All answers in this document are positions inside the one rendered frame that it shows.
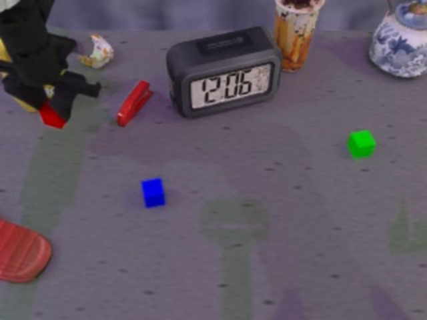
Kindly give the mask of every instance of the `time digits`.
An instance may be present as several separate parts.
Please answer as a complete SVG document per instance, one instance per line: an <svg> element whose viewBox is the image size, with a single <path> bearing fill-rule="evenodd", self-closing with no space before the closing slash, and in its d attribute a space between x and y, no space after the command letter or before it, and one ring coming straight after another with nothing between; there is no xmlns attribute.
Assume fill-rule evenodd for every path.
<svg viewBox="0 0 427 320"><path fill-rule="evenodd" d="M245 75L251 72L252 69L231 72L226 79L226 99L234 98L237 95L247 95L252 90L252 82L245 80ZM215 87L207 90L207 82L215 83ZM221 88L221 77L212 77L203 80L201 89L205 93L205 103L214 103L215 99L210 97L211 93L218 91Z"/></svg>

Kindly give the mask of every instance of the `red object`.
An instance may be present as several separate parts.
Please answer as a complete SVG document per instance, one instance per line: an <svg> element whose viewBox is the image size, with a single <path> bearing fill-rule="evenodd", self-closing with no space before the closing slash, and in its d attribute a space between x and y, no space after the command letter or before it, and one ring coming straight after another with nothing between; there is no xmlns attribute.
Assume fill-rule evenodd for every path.
<svg viewBox="0 0 427 320"><path fill-rule="evenodd" d="M46 267L52 246L42 235L0 219L0 280L26 283Z"/></svg>
<svg viewBox="0 0 427 320"><path fill-rule="evenodd" d="M117 124L125 127L141 110L148 99L153 95L147 81L140 81L132 92L127 96L117 114Z"/></svg>
<svg viewBox="0 0 427 320"><path fill-rule="evenodd" d="M56 111L52 109L47 101L43 104L39 113L42 122L50 127L62 129L67 123L66 120L62 119Z"/></svg>

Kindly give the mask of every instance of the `tabletop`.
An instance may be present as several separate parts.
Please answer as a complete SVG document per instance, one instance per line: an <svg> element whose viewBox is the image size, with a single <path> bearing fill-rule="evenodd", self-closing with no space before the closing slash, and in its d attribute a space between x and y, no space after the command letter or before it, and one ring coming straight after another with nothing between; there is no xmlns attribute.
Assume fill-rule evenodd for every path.
<svg viewBox="0 0 427 320"><path fill-rule="evenodd" d="M0 319L426 318L426 78L379 72L368 33L318 32L272 100L189 120L165 54L212 32L101 34L116 57L96 71L70 57L103 90L64 130L0 93L0 216L53 245L36 281L0 283ZM142 79L154 95L118 127ZM378 147L355 160L359 129ZM167 204L146 209L152 177Z"/></svg>

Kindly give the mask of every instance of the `digital alarm clock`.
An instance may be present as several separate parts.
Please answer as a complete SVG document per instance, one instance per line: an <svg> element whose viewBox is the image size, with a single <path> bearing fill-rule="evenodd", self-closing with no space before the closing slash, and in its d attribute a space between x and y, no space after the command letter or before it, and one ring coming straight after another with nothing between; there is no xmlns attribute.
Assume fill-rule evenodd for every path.
<svg viewBox="0 0 427 320"><path fill-rule="evenodd" d="M178 43L166 55L172 105L195 118L270 99L281 63L261 27Z"/></svg>

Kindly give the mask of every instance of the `blue and white porcelain jar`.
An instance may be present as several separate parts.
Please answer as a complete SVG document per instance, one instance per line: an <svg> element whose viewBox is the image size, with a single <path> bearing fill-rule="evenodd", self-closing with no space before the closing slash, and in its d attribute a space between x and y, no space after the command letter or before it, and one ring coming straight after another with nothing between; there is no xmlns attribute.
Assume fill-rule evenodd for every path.
<svg viewBox="0 0 427 320"><path fill-rule="evenodd" d="M397 77L427 73L427 0L405 1L375 30L369 57Z"/></svg>

